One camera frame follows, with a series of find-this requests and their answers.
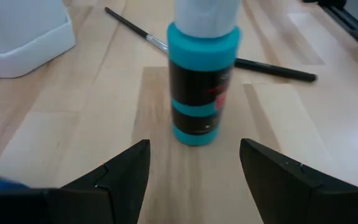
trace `paint bottle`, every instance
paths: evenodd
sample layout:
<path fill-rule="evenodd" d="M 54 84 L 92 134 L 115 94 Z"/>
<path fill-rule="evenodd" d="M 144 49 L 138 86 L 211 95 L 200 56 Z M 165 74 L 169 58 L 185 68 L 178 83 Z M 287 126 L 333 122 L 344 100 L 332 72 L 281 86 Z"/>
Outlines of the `paint bottle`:
<path fill-rule="evenodd" d="M 176 0 L 167 30 L 173 132 L 190 146 L 219 132 L 241 37 L 239 0 Z"/>

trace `light wood grain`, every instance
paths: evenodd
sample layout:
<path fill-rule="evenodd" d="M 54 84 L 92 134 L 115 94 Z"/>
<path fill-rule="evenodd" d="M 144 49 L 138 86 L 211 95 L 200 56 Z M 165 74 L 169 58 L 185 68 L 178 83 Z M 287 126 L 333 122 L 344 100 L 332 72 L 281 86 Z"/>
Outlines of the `light wood grain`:
<path fill-rule="evenodd" d="M 173 0 L 64 0 L 76 46 L 0 80 L 0 175 L 59 187 L 148 138 L 139 223 L 261 223 L 239 162 L 251 138 L 358 186 L 358 43 L 317 5 L 243 0 L 239 57 L 317 73 L 316 83 L 234 69 L 209 146 L 172 135 L 167 58 L 108 6 L 166 41 Z"/>

